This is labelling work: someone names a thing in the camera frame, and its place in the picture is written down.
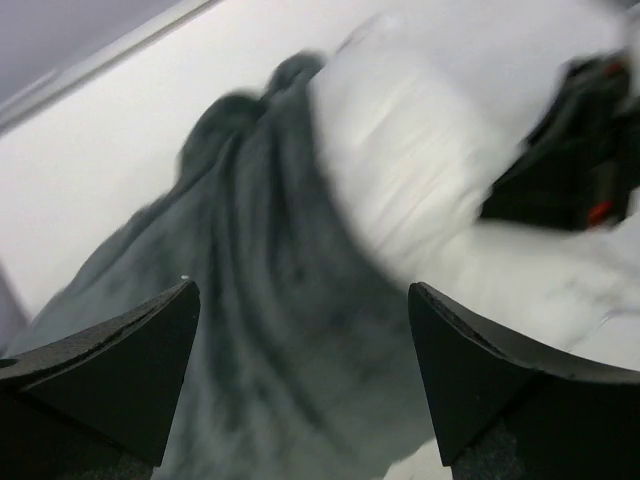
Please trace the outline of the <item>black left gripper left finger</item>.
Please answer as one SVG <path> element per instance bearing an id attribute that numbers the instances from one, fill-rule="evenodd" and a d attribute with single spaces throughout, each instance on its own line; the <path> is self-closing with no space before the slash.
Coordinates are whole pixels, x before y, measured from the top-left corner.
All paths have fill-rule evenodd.
<path id="1" fill-rule="evenodd" d="M 164 456 L 199 312 L 199 289 L 186 280 L 2 359 L 2 478 L 150 478 Z"/>

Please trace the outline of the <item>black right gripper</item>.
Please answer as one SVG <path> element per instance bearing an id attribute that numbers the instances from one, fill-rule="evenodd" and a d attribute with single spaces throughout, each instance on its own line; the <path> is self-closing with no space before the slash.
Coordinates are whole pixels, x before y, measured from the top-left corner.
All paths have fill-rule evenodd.
<path id="1" fill-rule="evenodd" d="M 639 96 L 623 50 L 578 57 L 480 216 L 564 231 L 615 225 L 639 186 Z"/>

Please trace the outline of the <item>white pillow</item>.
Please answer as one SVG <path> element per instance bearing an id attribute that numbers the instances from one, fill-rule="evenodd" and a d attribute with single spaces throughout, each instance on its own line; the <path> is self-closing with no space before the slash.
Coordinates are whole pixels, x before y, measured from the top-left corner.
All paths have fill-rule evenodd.
<path id="1" fill-rule="evenodd" d="M 639 218 L 585 233 L 480 220 L 514 150 L 388 18 L 312 83 L 320 167 L 347 225 L 401 284 L 572 354 L 639 366 Z"/>

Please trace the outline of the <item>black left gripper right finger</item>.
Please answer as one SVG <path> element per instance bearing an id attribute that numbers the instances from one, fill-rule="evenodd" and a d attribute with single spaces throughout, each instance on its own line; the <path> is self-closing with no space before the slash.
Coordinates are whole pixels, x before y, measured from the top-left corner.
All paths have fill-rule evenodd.
<path id="1" fill-rule="evenodd" d="M 639 375 L 557 350 L 423 283 L 409 320 L 441 461 L 456 479 L 635 479 Z"/>

